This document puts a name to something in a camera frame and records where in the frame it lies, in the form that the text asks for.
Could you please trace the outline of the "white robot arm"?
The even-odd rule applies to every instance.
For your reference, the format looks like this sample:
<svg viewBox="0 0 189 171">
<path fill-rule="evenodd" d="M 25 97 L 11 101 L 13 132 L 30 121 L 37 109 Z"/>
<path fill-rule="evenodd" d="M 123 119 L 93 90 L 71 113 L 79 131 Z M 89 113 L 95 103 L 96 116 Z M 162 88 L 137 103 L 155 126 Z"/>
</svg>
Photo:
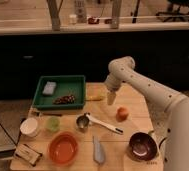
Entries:
<svg viewBox="0 0 189 171">
<path fill-rule="evenodd" d="M 108 92 L 115 95 L 125 82 L 168 113 L 163 171 L 189 171 L 189 96 L 135 72 L 134 68 L 135 61 L 130 56 L 110 61 L 105 80 Z"/>
</svg>

